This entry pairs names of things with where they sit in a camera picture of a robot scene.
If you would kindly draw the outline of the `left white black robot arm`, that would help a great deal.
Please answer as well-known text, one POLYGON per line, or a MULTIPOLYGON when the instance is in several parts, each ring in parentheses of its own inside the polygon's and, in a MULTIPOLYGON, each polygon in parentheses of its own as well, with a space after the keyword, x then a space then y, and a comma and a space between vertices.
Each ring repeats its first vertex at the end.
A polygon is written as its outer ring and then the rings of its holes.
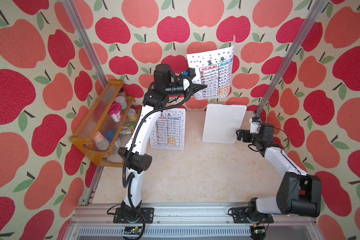
POLYGON ((196 76, 194 68, 176 75, 167 64, 156 66, 154 81, 144 95, 137 127, 126 146, 118 150, 124 160, 122 180, 127 195, 115 212, 114 223, 146 221, 141 204, 144 173, 152 163, 152 157, 146 154, 148 140, 162 112, 172 109, 167 105, 170 97, 184 97, 180 103, 174 105, 177 108, 186 103, 192 95, 206 88, 205 85, 193 82, 196 76))

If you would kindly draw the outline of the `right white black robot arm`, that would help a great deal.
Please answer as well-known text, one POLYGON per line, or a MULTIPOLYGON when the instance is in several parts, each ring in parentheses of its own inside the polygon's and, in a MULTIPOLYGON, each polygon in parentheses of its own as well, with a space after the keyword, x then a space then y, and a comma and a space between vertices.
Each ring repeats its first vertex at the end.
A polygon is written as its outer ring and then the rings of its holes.
POLYGON ((321 212, 322 181, 309 175, 289 158, 284 148, 274 141, 271 124, 252 122, 250 130, 237 130, 239 141, 254 146, 282 177, 275 197, 252 198, 243 210, 233 210, 240 220, 257 224, 271 219, 272 215, 298 215, 316 218, 321 212))

